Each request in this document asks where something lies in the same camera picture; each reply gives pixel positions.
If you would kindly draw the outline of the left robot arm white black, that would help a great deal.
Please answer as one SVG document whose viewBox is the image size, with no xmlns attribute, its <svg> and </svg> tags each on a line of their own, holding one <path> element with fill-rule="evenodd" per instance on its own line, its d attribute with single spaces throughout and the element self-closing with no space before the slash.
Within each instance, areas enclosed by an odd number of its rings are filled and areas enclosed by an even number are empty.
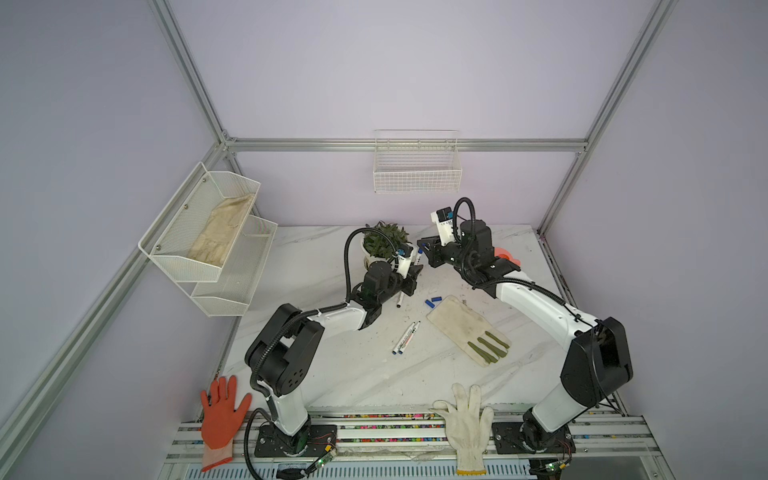
<svg viewBox="0 0 768 480">
<path fill-rule="evenodd" d="M 340 304 L 307 311 L 290 303 L 277 308 L 247 349 L 244 362 L 251 370 L 250 386 L 265 397 L 278 431 L 295 437 L 309 424 L 300 385 L 321 340 L 371 326 L 385 302 L 414 294 L 423 268 L 416 263 L 402 270 L 377 261 Z"/>
</svg>

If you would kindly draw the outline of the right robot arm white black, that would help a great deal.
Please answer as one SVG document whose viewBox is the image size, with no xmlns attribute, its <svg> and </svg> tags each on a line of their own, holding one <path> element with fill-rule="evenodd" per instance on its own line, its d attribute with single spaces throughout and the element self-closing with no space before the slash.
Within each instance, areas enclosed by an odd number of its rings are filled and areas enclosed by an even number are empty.
<svg viewBox="0 0 768 480">
<path fill-rule="evenodd" d="M 431 267 L 452 266 L 470 287 L 524 314 L 566 352 L 559 383 L 526 411 L 518 434 L 522 448 L 541 452 L 568 423 L 633 378 L 626 330 L 613 317 L 599 319 L 570 305 L 499 256 L 483 221 L 466 220 L 457 228 L 447 221 L 437 228 L 436 236 L 417 241 Z"/>
</svg>

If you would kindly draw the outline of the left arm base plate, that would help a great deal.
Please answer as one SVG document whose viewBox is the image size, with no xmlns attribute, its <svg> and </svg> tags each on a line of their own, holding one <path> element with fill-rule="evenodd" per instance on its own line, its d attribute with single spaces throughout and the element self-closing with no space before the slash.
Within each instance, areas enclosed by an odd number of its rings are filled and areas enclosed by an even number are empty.
<svg viewBox="0 0 768 480">
<path fill-rule="evenodd" d="M 294 436 L 264 424 L 250 452 L 257 458 L 319 457 L 337 442 L 335 425 L 305 425 Z"/>
</svg>

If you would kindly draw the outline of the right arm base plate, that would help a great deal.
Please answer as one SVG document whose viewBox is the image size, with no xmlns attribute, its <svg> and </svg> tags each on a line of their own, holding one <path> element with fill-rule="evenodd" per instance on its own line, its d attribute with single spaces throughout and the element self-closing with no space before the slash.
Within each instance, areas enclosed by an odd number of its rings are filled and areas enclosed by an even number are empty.
<svg viewBox="0 0 768 480">
<path fill-rule="evenodd" d="M 575 444 L 566 426 L 546 432 L 533 422 L 492 423 L 492 439 L 499 454 L 556 454 L 569 456 Z"/>
</svg>

